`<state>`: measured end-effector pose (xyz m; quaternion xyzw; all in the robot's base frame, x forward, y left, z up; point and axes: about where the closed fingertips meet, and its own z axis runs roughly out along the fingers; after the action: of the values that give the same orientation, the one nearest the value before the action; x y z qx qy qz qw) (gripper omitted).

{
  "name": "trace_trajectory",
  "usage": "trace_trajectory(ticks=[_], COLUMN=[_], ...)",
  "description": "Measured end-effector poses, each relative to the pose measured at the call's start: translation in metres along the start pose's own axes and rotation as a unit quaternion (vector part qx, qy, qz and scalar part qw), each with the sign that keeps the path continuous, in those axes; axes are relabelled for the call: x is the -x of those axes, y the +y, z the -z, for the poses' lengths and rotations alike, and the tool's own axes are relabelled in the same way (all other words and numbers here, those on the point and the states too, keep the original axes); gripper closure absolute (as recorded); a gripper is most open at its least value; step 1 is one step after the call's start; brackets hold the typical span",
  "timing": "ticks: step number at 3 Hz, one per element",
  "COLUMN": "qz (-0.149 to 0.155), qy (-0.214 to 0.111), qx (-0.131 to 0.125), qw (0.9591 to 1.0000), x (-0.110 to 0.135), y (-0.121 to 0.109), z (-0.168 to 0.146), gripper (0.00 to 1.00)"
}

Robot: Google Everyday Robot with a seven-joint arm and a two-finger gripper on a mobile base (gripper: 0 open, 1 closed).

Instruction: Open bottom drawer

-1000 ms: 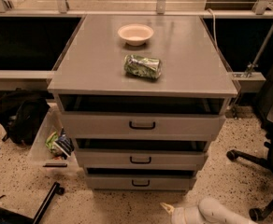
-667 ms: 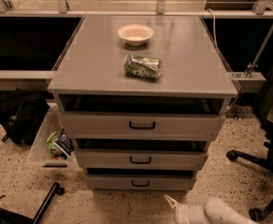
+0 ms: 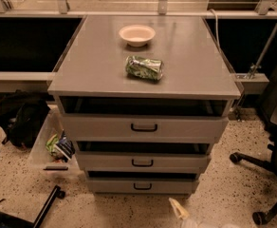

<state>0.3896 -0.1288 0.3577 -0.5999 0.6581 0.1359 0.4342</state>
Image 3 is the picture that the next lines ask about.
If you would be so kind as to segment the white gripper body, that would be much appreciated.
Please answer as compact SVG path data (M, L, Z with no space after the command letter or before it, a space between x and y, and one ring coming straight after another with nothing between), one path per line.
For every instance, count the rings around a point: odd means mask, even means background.
M195 221L193 219L187 218L182 222L181 228L240 228L240 227L229 223L224 224L222 226L217 226L217 225L209 224L207 222Z

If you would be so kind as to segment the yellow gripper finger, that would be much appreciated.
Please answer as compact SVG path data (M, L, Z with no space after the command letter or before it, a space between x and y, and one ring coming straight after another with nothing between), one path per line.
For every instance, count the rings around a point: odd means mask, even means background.
M176 199L169 198L169 202L178 219L187 219L189 217L188 211Z

